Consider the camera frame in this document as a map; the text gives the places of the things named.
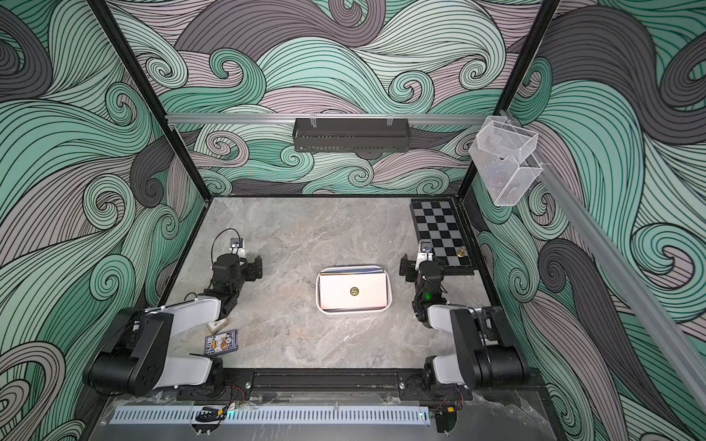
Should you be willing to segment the pink envelope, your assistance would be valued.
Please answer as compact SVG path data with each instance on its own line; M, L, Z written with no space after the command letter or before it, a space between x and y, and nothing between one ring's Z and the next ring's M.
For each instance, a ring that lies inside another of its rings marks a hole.
M326 311L384 309L387 276L382 270L325 273L319 277L319 299Z

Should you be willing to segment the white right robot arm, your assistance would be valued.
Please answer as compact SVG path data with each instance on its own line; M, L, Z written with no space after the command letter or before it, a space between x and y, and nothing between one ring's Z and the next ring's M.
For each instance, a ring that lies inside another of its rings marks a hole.
M421 374L426 390L445 393L527 380L528 362L502 308L450 303L443 287L445 267L433 257L415 262L402 257L399 274L415 285L412 308L417 321L453 339L452 354L426 359Z

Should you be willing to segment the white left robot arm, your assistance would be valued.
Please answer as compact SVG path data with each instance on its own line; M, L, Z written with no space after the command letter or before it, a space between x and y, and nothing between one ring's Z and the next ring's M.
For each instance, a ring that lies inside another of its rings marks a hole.
M171 356L169 345L201 325L223 321L238 303L244 284L263 277L263 262L238 252L213 263L209 287L194 299L150 309L124 308L114 317L86 365L83 382L102 395L145 396L153 390L214 384L224 388L221 356L239 349L235 330L205 338L201 354Z

